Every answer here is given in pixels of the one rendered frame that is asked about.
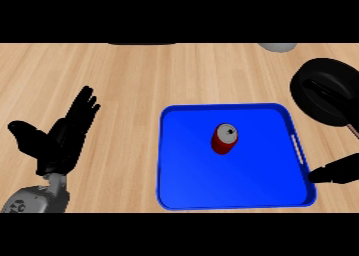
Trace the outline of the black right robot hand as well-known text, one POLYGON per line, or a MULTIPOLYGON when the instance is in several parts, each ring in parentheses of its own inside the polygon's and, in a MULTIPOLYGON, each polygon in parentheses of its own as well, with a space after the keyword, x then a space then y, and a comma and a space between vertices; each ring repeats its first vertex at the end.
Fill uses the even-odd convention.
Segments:
MULTIPOLYGON (((359 101, 356 99, 347 99, 339 92, 315 81, 309 81, 305 87, 309 88, 342 112, 347 120, 347 126, 352 128, 353 134, 359 138, 359 101)), ((359 153, 336 160, 309 173, 309 181, 313 183, 346 184, 356 180, 359 180, 359 153)))

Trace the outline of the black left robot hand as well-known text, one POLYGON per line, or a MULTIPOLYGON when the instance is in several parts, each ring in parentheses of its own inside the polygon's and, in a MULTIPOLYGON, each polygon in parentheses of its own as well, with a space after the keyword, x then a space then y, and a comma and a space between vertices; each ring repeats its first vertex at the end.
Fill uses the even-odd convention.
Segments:
POLYGON ((99 108, 93 89, 85 86, 67 115, 57 120, 48 133, 24 121, 14 120, 8 124, 20 151, 37 160, 39 176, 51 173, 67 175, 74 169, 99 108))

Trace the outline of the blue tray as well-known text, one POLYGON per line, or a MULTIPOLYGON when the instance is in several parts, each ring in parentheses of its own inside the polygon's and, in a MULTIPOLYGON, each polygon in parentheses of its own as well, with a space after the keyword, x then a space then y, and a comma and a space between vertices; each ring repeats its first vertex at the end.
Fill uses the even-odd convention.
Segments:
POLYGON ((161 112, 157 201, 169 210, 306 207, 316 200, 290 112, 277 103, 173 105, 161 112), (229 123, 238 142, 212 149, 229 123))

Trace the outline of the black pot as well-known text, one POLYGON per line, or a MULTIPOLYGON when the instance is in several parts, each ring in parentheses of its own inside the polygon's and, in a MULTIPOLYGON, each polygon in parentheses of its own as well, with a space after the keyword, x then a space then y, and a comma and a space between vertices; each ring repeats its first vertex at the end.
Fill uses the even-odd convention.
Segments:
POLYGON ((294 102, 318 122, 359 125, 359 71, 330 58, 310 59, 290 82, 294 102))

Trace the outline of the red can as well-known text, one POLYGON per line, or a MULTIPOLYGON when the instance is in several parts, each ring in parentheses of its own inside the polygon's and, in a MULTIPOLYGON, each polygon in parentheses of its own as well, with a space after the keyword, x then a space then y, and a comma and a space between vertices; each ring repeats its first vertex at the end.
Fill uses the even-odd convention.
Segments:
POLYGON ((212 137, 212 149, 213 151, 225 155, 232 150, 238 142, 238 131, 232 124, 222 123, 213 132, 212 137))

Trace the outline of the grey rounded object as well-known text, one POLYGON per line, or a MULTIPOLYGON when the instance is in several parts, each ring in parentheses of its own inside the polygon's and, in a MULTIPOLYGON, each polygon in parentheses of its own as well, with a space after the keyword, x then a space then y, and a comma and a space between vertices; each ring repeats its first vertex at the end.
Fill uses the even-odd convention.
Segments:
POLYGON ((271 52, 284 53, 291 51, 297 44, 296 43, 260 43, 259 46, 271 52))

